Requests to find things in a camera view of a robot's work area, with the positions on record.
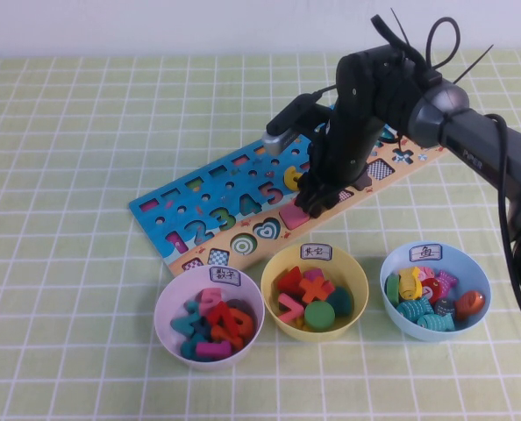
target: green circle block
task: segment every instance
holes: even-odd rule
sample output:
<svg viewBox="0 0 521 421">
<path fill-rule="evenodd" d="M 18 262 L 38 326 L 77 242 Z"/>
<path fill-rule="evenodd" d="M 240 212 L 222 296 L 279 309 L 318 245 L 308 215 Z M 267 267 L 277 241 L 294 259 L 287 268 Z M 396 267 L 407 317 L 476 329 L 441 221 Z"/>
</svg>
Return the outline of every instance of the green circle block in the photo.
<svg viewBox="0 0 521 421">
<path fill-rule="evenodd" d="M 314 331 L 324 331 L 334 323 L 334 309 L 325 301 L 314 301 L 305 307 L 305 323 Z"/>
</svg>

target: blue puzzle board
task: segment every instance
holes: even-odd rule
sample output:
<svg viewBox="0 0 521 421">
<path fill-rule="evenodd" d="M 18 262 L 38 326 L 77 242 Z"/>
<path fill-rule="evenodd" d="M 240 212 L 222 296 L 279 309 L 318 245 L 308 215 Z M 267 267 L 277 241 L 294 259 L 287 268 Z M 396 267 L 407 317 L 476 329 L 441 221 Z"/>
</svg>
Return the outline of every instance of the blue puzzle board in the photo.
<svg viewBox="0 0 521 421">
<path fill-rule="evenodd" d="M 306 168 L 309 143 L 300 136 L 274 157 L 257 140 L 133 200 L 129 208 L 163 260 L 170 264 L 213 238 L 220 229 L 289 202 L 296 192 L 284 184 L 284 172 L 289 167 L 298 172 Z M 269 203 L 274 198 L 273 190 L 265 187 L 261 191 L 267 183 L 282 192 L 282 200 Z"/>
</svg>

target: white wall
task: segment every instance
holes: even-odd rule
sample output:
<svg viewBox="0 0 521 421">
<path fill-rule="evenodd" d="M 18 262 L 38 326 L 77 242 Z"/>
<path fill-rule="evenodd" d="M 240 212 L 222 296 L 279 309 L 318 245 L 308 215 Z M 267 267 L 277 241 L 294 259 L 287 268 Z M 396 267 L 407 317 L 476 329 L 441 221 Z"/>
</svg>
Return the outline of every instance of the white wall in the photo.
<svg viewBox="0 0 521 421">
<path fill-rule="evenodd" d="M 445 15 L 461 47 L 521 46 L 521 0 L 0 0 L 0 56 L 357 51 L 382 43 L 369 19 L 393 27 L 391 6 L 416 46 Z"/>
</svg>

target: blue bowl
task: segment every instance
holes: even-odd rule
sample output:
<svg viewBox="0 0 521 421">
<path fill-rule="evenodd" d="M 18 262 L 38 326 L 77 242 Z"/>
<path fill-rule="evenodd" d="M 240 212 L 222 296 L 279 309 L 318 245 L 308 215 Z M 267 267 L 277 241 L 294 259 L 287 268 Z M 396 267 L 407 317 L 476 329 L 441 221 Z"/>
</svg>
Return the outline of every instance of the blue bowl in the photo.
<svg viewBox="0 0 521 421">
<path fill-rule="evenodd" d="M 455 331 L 435 332 L 412 323 L 404 318 L 389 301 L 385 294 L 387 277 L 399 269 L 414 266 L 426 266 L 434 269 L 435 273 L 445 270 L 459 279 L 458 284 L 450 290 L 448 298 L 454 301 L 470 290 L 481 292 L 485 296 L 485 305 L 481 311 L 467 318 L 463 322 L 454 321 Z M 479 264 L 457 248 L 443 243 L 430 241 L 416 241 L 405 244 L 393 251 L 382 264 L 380 284 L 385 311 L 403 332 L 411 337 L 428 342 L 440 342 L 451 339 L 476 326 L 487 314 L 490 307 L 491 290 L 489 280 Z"/>
</svg>

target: grid pattern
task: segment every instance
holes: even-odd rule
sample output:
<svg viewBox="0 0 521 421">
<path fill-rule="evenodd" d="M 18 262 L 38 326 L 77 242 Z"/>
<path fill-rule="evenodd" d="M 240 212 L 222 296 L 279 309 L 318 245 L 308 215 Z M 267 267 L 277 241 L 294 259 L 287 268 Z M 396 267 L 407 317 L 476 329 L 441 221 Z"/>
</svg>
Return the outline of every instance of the grid pattern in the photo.
<svg viewBox="0 0 521 421">
<path fill-rule="evenodd" d="M 341 340 L 300 344 L 267 318 L 246 359 L 203 374 L 155 338 L 170 275 L 128 202 L 257 140 L 292 97 L 332 83 L 340 56 L 0 61 L 0 419 L 521 421 L 496 192 L 451 156 L 301 239 L 368 274 L 368 309 Z M 493 52 L 460 85 L 521 131 L 521 51 Z M 382 260 L 418 239 L 470 253 L 492 282 L 486 321 L 449 343 L 405 337 L 382 309 Z"/>
</svg>

